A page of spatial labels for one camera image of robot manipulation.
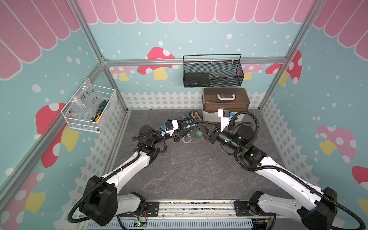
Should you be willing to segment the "black round pouch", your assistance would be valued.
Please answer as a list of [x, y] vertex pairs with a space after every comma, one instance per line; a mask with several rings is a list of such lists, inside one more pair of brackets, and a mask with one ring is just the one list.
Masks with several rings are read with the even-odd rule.
[[180, 136], [185, 136], [187, 133], [193, 131], [194, 129], [196, 129], [198, 125], [197, 121], [185, 121], [183, 123], [181, 123], [179, 125], [179, 130], [178, 130], [178, 134]]

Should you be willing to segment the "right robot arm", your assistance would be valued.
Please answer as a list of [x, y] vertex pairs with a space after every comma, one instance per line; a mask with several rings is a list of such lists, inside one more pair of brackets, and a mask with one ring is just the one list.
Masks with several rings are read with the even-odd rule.
[[259, 132], [259, 121], [254, 114], [248, 111], [235, 114], [229, 109], [220, 109], [218, 115], [218, 123], [199, 121], [198, 127], [205, 138], [229, 147], [242, 169], [267, 178], [292, 196], [286, 199], [255, 192], [248, 201], [252, 215], [258, 216], [260, 212], [280, 214], [300, 221], [308, 230], [336, 230], [333, 222], [338, 210], [342, 210], [358, 222], [359, 230], [366, 229], [357, 214], [338, 203], [337, 192], [308, 183], [254, 145]]

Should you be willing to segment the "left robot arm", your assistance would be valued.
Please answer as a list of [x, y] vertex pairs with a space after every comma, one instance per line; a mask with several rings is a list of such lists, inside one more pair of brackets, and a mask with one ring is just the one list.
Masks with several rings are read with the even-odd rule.
[[137, 141], [137, 145], [128, 160], [102, 177], [93, 176], [88, 180], [81, 199], [68, 214], [68, 222], [79, 223], [91, 219], [104, 226], [124, 213], [133, 214], [140, 220], [146, 212], [146, 198], [136, 192], [120, 195], [120, 191], [139, 171], [166, 151], [167, 139], [179, 141], [196, 129], [198, 124], [198, 119], [189, 119], [168, 120], [158, 129], [143, 126], [139, 134], [131, 138], [132, 141]]

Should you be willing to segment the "black orange battery pack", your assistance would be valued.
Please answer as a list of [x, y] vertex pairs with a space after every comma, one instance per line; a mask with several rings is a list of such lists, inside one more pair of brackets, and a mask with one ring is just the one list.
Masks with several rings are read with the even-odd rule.
[[198, 111], [196, 110], [192, 110], [189, 112], [189, 115], [193, 118], [193, 119], [198, 119], [198, 120], [202, 120], [201, 116], [199, 115]]

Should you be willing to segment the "brown lidded storage box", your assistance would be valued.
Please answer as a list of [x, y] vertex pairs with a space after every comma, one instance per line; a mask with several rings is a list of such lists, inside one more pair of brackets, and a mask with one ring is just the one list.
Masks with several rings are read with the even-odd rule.
[[219, 109], [230, 109], [233, 113], [248, 111], [250, 100], [244, 88], [204, 88], [202, 104], [203, 120], [220, 122]]

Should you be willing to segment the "green charger cube far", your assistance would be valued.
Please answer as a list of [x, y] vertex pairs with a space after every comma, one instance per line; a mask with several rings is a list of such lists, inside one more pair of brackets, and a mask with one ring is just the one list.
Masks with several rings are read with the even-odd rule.
[[202, 133], [201, 131], [196, 131], [196, 132], [195, 132], [195, 137], [196, 137], [197, 139], [201, 139], [201, 138], [203, 137], [203, 133]]

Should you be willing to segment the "black box in basket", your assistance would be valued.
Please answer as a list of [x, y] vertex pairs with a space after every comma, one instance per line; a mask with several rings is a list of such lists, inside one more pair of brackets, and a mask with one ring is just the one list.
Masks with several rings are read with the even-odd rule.
[[185, 88], [209, 87], [209, 73], [206, 72], [189, 72], [183, 77]]

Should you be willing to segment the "green yellow tool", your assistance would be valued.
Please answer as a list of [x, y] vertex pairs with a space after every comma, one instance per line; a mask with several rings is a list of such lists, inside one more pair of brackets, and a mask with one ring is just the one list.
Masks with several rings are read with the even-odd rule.
[[100, 119], [104, 109], [107, 106], [108, 101], [104, 100], [100, 103], [100, 105], [97, 108], [96, 114], [90, 119], [90, 122], [98, 122]]

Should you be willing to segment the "clear plastic labelled bag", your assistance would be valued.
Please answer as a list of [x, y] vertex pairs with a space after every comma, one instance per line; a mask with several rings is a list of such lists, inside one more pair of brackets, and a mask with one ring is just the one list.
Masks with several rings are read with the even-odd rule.
[[103, 96], [97, 88], [86, 80], [71, 99], [71, 113], [81, 115], [87, 112], [96, 112], [100, 103], [104, 101]]

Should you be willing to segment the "green circuit board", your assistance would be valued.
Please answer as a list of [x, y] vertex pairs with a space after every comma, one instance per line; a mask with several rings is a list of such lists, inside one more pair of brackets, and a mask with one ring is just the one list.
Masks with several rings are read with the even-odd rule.
[[142, 220], [135, 220], [133, 227], [134, 228], [146, 228], [147, 227], [147, 222], [146, 221], [142, 221]]

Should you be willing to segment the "black mesh wall basket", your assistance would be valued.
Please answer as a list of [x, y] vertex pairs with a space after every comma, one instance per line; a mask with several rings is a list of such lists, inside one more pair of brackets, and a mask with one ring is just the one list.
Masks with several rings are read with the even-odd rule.
[[209, 73], [209, 87], [240, 87], [244, 80], [240, 54], [184, 55], [183, 77], [189, 72]]

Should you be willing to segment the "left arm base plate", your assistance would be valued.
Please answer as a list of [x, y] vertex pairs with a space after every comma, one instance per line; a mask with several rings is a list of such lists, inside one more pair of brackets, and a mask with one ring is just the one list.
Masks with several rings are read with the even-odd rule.
[[137, 210], [120, 214], [119, 217], [158, 217], [159, 204], [159, 202], [145, 202], [144, 204], [139, 204]]

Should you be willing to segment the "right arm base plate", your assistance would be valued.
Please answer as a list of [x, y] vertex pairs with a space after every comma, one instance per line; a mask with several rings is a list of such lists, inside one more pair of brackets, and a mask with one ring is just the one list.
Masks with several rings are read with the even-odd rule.
[[235, 200], [233, 202], [237, 217], [273, 217], [271, 213], [265, 213], [256, 203], [247, 200]]

